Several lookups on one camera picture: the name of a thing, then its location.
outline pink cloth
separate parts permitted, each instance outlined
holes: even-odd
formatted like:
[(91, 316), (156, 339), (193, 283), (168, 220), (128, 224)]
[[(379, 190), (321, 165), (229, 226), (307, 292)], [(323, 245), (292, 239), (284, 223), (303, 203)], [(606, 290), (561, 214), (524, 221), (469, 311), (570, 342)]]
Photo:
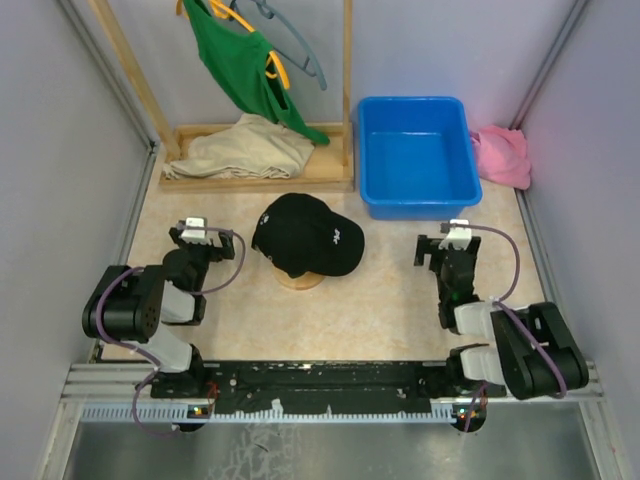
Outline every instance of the pink cloth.
[(526, 190), (531, 185), (527, 140), (520, 130), (496, 126), (471, 133), (480, 177), (501, 185)]

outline beige cloth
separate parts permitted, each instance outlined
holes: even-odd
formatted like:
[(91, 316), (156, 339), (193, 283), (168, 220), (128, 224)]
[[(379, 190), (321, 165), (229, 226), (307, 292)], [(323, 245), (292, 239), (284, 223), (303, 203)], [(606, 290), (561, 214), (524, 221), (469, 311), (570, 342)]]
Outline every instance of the beige cloth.
[(292, 178), (313, 149), (299, 133), (245, 113), (233, 127), (194, 139), (187, 159), (165, 165), (164, 172), (169, 178)]

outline green t-shirt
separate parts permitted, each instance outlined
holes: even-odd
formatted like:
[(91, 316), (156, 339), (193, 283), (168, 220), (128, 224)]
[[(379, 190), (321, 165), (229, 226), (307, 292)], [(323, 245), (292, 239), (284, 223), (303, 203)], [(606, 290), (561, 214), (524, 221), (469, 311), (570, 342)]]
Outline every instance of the green t-shirt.
[[(311, 141), (326, 145), (329, 137), (308, 127), (278, 78), (265, 75), (273, 46), (260, 32), (235, 33), (211, 16), (202, 0), (184, 0), (200, 59), (236, 106), (281, 122)], [(273, 62), (266, 68), (275, 73)]]

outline wooden pole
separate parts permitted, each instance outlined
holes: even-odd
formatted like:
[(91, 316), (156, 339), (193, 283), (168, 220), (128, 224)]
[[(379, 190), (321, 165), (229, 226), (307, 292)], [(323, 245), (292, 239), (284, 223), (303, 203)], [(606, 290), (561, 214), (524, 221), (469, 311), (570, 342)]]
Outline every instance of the wooden pole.
[(353, 0), (344, 0), (342, 39), (342, 164), (349, 166), (351, 147), (351, 31)]
[(129, 82), (133, 85), (142, 106), (151, 117), (151, 122), (165, 147), (167, 147), (167, 151), (173, 158), (180, 158), (180, 146), (171, 131), (169, 122), (160, 109), (160, 105), (156, 101), (156, 97), (151, 91), (151, 87), (149, 87), (149, 83), (147, 83), (147, 79), (142, 73), (140, 64), (138, 64), (138, 60), (136, 60), (133, 50), (131, 50), (127, 37), (125, 37), (113, 10), (111, 10), (109, 1), (89, 0), (89, 5), (109, 38)]

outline black baseball cap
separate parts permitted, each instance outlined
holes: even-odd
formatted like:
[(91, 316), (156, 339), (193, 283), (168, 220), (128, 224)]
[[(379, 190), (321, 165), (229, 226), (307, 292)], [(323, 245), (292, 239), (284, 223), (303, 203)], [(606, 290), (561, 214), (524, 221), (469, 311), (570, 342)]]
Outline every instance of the black baseball cap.
[(351, 273), (364, 253), (364, 233), (306, 193), (287, 193), (264, 211), (251, 248), (297, 278), (307, 272), (328, 277)]

